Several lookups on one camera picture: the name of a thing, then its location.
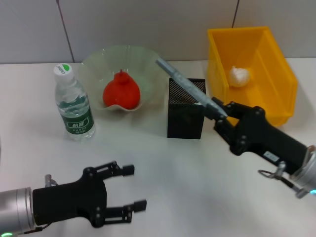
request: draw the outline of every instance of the white bottle cap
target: white bottle cap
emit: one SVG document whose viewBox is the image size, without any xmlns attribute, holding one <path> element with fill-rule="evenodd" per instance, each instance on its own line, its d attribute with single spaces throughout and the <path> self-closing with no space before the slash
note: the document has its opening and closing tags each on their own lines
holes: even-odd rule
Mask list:
<svg viewBox="0 0 316 237">
<path fill-rule="evenodd" d="M 54 67 L 55 80 L 57 83 L 67 83 L 74 78 L 74 71 L 67 63 L 61 63 Z"/>
</svg>

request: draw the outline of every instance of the gray wall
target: gray wall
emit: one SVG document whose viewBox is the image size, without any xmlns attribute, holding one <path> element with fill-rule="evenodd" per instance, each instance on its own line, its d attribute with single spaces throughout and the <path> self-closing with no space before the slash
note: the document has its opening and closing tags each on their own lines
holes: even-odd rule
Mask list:
<svg viewBox="0 0 316 237">
<path fill-rule="evenodd" d="M 0 0 L 0 63 L 76 62 L 113 44 L 169 60 L 207 59 L 208 28 L 238 0 Z M 235 27 L 268 25 L 286 57 L 316 57 L 315 0 L 240 0 Z"/>
</svg>

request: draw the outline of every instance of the garlic bulb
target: garlic bulb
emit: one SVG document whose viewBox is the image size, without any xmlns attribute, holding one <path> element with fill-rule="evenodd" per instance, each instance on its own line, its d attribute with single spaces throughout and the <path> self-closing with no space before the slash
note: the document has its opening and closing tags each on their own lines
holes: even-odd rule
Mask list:
<svg viewBox="0 0 316 237">
<path fill-rule="evenodd" d="M 229 85 L 235 87 L 245 86 L 250 79 L 250 74 L 247 69 L 244 68 L 236 68 L 233 66 L 229 73 Z"/>
</svg>

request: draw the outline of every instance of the white tabletop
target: white tabletop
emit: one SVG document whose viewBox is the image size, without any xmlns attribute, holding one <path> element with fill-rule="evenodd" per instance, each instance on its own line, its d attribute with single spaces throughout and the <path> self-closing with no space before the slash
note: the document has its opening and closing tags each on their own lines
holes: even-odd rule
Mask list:
<svg viewBox="0 0 316 237">
<path fill-rule="evenodd" d="M 299 80 L 295 115 L 282 127 L 316 142 L 316 59 L 288 59 Z M 146 198 L 131 224 L 94 229 L 83 218 L 53 223 L 41 237 L 310 237 L 316 197 L 298 200 L 258 169 L 275 167 L 255 154 L 236 157 L 205 119 L 200 140 L 167 139 L 167 106 L 142 113 L 94 112 L 96 134 L 70 141 L 54 101 L 55 64 L 0 65 L 0 191 L 77 180 L 88 166 L 134 164 L 135 175 L 105 182 L 108 206 Z M 173 62 L 205 78 L 207 62 Z"/>
</svg>

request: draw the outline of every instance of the green bottle label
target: green bottle label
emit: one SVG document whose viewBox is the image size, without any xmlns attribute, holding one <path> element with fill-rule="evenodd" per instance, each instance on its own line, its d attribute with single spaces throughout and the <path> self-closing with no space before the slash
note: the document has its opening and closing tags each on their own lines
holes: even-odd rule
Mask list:
<svg viewBox="0 0 316 237">
<path fill-rule="evenodd" d="M 71 134 L 84 134 L 88 132 L 94 124 L 91 110 L 77 118 L 67 118 L 61 116 L 66 126 L 66 130 Z"/>
</svg>

